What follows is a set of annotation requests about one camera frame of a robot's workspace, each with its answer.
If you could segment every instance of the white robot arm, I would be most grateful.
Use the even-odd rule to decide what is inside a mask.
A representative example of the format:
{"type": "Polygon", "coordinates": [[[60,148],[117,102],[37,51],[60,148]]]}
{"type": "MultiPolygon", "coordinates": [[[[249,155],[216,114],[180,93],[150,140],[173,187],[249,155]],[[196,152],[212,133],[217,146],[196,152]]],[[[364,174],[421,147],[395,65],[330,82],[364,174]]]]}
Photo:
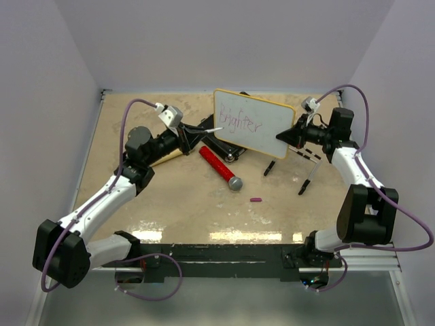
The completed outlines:
{"type": "Polygon", "coordinates": [[[43,278],[51,276],[71,288],[91,268],[129,255],[136,257],[140,251],[139,240],[126,232],[116,232],[100,241],[89,241],[122,205],[145,189],[154,176],[151,164],[175,149],[188,155],[207,133],[217,130],[183,124],[183,113],[176,107],[160,103],[152,106],[167,129],[153,138],[146,127],[133,128],[115,175],[81,207],[57,223],[47,219],[39,226],[33,267],[43,272],[43,278]]]}

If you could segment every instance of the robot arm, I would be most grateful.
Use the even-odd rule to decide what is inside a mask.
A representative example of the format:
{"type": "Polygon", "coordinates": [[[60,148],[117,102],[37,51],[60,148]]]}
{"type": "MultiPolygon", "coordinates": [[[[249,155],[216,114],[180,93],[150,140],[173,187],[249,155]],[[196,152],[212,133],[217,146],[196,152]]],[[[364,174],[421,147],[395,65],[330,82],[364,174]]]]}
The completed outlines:
{"type": "Polygon", "coordinates": [[[371,187],[357,165],[355,155],[367,170],[369,178],[389,199],[397,203],[398,193],[395,189],[383,187],[383,184],[373,177],[361,154],[357,153],[358,145],[350,139],[353,112],[337,107],[332,111],[327,126],[316,126],[313,123],[313,115],[318,109],[318,104],[312,98],[308,98],[302,102],[302,107],[307,112],[301,115],[292,128],[278,134],[277,139],[298,149],[303,148],[306,142],[321,145],[329,163],[337,168],[349,186],[336,226],[312,232],[306,239],[302,254],[333,253],[343,244],[353,242],[366,245],[388,244],[392,237],[396,209],[386,203],[371,187]]]}
{"type": "Polygon", "coordinates": [[[156,111],[167,127],[162,134],[153,138],[146,127],[132,129],[125,144],[122,164],[115,170],[115,175],[71,214],[57,223],[47,219],[40,225],[33,255],[35,268],[43,271],[45,264],[48,264],[47,275],[72,288],[91,268],[138,256],[139,240],[126,232],[116,232],[100,241],[89,241],[122,205],[147,187],[154,176],[151,164],[175,149],[188,155],[207,133],[215,131],[183,124],[183,113],[176,107],[156,103],[156,111]],[[65,236],[55,246],[63,232],[66,232],[65,236]],[[48,259],[54,247],[57,248],[52,259],[48,259]]]}

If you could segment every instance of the black metal mount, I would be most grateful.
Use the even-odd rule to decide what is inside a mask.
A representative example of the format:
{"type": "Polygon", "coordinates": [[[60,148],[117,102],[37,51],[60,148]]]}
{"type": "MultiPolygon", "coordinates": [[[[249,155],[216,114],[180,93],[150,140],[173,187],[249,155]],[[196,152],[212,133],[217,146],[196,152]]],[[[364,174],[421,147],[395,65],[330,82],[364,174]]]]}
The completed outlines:
{"type": "MultiPolygon", "coordinates": [[[[330,260],[330,267],[341,267],[332,254],[308,258],[303,248],[303,244],[141,244],[141,254],[170,255],[181,266],[183,277],[278,278],[282,282],[299,282],[299,268],[320,268],[326,260],[330,260]]],[[[173,263],[160,256],[145,259],[145,265],[147,283],[162,283],[165,277],[178,276],[173,263]]],[[[139,266],[139,261],[104,265],[139,266]]]]}

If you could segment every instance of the glass panel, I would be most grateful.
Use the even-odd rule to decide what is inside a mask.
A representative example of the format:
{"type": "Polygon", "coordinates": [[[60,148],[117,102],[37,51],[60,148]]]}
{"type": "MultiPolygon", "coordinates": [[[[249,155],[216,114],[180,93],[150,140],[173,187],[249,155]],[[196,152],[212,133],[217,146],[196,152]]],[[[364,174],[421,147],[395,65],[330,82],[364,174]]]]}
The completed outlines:
{"type": "MultiPolygon", "coordinates": [[[[332,273],[332,281],[339,275],[332,273]]],[[[167,278],[133,291],[158,296],[176,283],[167,278]]],[[[48,295],[40,325],[403,325],[388,272],[349,272],[341,285],[319,295],[300,283],[252,278],[186,278],[163,302],[114,288],[113,272],[90,272],[76,288],[48,295]]]]}

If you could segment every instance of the cable connector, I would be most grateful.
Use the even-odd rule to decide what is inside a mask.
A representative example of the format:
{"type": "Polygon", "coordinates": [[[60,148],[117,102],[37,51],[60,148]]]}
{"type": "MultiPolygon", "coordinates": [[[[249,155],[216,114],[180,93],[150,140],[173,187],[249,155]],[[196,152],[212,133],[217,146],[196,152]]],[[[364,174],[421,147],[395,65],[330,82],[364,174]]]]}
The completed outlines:
{"type": "Polygon", "coordinates": [[[300,104],[300,106],[307,112],[307,113],[315,113],[319,107],[320,104],[316,103],[316,99],[313,98],[312,96],[308,96],[306,99],[304,99],[302,101],[302,103],[300,104]]]}
{"type": "Polygon", "coordinates": [[[156,103],[155,110],[158,114],[162,113],[164,110],[164,105],[162,103],[156,103]]]}

